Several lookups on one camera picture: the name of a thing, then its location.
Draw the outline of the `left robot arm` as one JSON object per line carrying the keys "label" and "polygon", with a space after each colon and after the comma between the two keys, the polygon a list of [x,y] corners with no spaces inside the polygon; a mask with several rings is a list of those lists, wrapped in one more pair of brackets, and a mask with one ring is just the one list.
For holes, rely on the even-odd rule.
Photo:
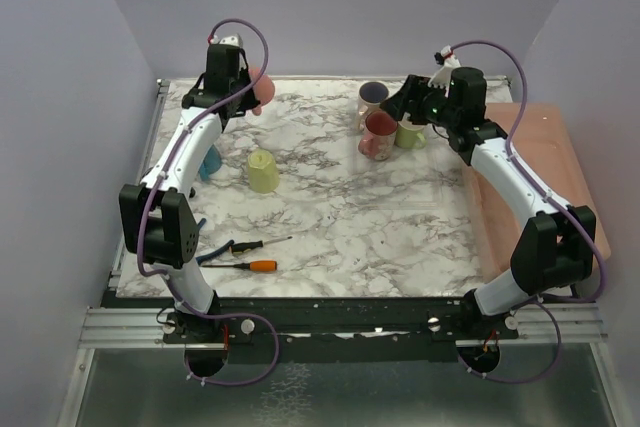
{"label": "left robot arm", "polygon": [[164,281],[175,309],[188,316],[186,329],[202,342],[218,335],[221,315],[195,258],[199,227],[189,194],[228,121],[256,104],[240,38],[210,42],[205,71],[182,99],[169,144],[138,184],[126,184],[119,193],[125,244],[139,273]]}

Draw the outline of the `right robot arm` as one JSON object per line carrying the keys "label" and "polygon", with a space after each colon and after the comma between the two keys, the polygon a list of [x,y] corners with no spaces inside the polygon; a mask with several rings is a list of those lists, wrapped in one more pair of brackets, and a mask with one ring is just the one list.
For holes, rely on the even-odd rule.
{"label": "right robot arm", "polygon": [[496,315],[589,277],[596,234],[591,208],[556,195],[522,160],[507,132],[486,117],[486,90],[481,70],[457,67],[447,87],[410,75],[381,104],[396,121],[445,129],[450,148],[501,195],[522,228],[509,269],[465,296],[459,325],[472,338],[491,331]]}

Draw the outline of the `salmon pink mug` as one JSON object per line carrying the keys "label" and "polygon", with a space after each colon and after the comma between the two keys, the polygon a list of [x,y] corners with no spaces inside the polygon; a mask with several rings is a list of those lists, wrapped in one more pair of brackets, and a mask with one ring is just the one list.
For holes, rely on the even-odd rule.
{"label": "salmon pink mug", "polygon": [[259,101],[259,105],[252,110],[252,113],[255,116],[260,116],[263,108],[269,104],[275,96],[274,82],[267,74],[263,74],[256,81],[253,91],[256,99]]}

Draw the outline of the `pink spectrum mug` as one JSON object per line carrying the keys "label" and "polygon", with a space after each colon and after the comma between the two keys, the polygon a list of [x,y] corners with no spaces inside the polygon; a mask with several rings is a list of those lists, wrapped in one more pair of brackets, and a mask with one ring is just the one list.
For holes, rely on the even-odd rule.
{"label": "pink spectrum mug", "polygon": [[397,130],[398,122],[388,113],[382,110],[372,112],[365,119],[358,151],[371,160],[388,159],[395,144]]}

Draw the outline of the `light green mug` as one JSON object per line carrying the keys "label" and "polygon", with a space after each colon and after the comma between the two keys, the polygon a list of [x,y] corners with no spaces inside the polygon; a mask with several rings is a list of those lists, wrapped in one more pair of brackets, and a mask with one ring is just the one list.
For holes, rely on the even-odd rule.
{"label": "light green mug", "polygon": [[421,149],[426,146],[424,126],[402,120],[398,123],[395,145],[401,149]]}

